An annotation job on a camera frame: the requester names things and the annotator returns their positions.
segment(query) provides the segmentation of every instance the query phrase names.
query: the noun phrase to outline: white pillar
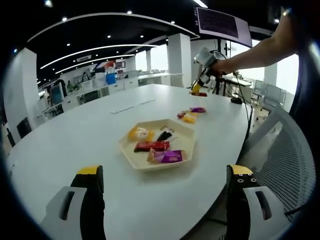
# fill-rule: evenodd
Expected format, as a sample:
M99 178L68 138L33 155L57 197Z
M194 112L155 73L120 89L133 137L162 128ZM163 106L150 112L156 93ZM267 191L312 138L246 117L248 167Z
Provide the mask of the white pillar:
M145 51L146 54L146 70L150 71L151 69L151 50Z
M169 73L183 74L183 87L190 87L192 83L190 37L181 33L169 36L167 52Z
M38 126L38 100L37 55L24 48L10 62L3 84L4 110L15 143L21 140L17 125L25 117L28 118L32 130Z
M264 68L264 82L270 85L277 85L277 71L278 64L275 63L271 66L267 66Z

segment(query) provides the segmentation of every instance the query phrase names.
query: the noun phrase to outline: ceiling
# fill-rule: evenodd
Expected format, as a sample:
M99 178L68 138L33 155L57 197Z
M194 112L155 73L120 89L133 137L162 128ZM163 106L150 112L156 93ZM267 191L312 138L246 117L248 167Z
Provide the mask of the ceiling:
M93 59L122 55L133 47L113 47L77 54L40 69L41 66L66 55L110 45L144 44L164 36L152 44L166 43L166 36L184 33L195 36L183 29L163 22L125 15L99 15L70 20L73 17L95 13L126 13L148 16L171 22L197 34L194 7L199 7L192 0L51 0L53 7L45 7L43 0L21 1L15 7L17 31L12 31L14 46L21 50L29 48L37 54L37 76L41 85L43 79L53 79L57 71L71 67L73 60L92 55ZM275 25L268 23L268 0L202 0L209 9L221 11L244 19L250 26L274 30ZM63 17L69 20L61 22ZM57 26L41 33L28 42L32 36L45 28L61 22Z

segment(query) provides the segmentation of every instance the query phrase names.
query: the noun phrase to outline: ceiling light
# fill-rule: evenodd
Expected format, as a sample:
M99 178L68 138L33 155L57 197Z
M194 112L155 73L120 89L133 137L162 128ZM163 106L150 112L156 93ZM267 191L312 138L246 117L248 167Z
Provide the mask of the ceiling light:
M195 3L197 3L200 7L202 7L202 8L208 8L208 6L207 5L205 5L202 1L200 1L200 0L193 0Z
M108 49L108 48L118 48L118 47L158 47L157 45L150 45L150 44L121 44L121 45L110 45L110 46L100 46L100 47L95 47L95 48L90 48L90 49L87 49L87 50L82 50L82 51L78 51L78 52L75 52L75 53L71 53L67 56L63 56L63 57L60 57L52 62L49 62L47 63L46 65L43 65L42 67L40 67L40 69L44 69L45 67L48 67L49 65L51 64L54 64L62 59L66 59L68 57L71 57L71 56L74 56L74 55L77 55L77 54L82 54L82 53L85 53L85 52L89 52L89 51L94 51L94 50L99 50L99 49Z
M52 8L53 7L52 1L50 1L50 0L46 0L44 2L44 5L47 6L48 8Z
M83 64L88 64L88 63L92 63L92 62L96 62L96 61L100 61L100 60L116 59L116 58L121 58L121 57L132 57L132 56L134 56L134 54L102 57L102 58L98 58L98 59L94 59L94 60L91 60L91 61L82 62L82 63L79 63L79 64L77 64L77 65L73 65L73 66L67 67L67 68L62 69L62 70L60 70L60 71L57 71L55 74L59 74L59 73L65 71L65 70L72 69L72 68L74 68L74 67L77 67L77 66L80 66L80 65L83 65Z

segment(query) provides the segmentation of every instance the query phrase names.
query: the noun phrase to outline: window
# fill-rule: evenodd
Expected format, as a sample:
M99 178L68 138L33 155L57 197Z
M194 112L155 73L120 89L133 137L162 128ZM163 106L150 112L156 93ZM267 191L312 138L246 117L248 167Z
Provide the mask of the window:
M260 43L260 41L252 40L253 47L256 46L258 43ZM235 42L230 43L230 48L231 48L230 57L234 57L234 56L241 54L241 53L250 49L247 46L243 46L243 45L235 43ZM263 81L265 78L265 68L264 67L241 69L241 70L239 70L239 73L246 78L260 80L260 81Z
M146 51L139 52L135 55L135 69L138 71L147 71Z
M294 54L277 64L276 86L295 95L299 74L299 56Z
M168 70L167 45L151 48L151 69Z

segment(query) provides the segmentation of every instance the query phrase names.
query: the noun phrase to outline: beige tray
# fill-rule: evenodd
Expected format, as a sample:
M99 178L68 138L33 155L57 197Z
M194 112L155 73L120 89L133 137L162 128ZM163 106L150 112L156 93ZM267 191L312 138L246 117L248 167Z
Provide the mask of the beige tray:
M153 171L160 169L168 169L180 166L192 159L194 146L195 146L195 131L187 126L184 126L176 121L170 119L156 120L156 121L146 121L139 122L136 126L153 130L155 134L160 132L160 128L167 126L174 130L175 136L177 139L170 142L171 150L185 150L186 159L180 162L174 163L150 163L147 161L148 152L134 152L137 141L132 142L128 140L128 133L119 141L120 148L128 159L129 163L133 166L134 169L140 171Z

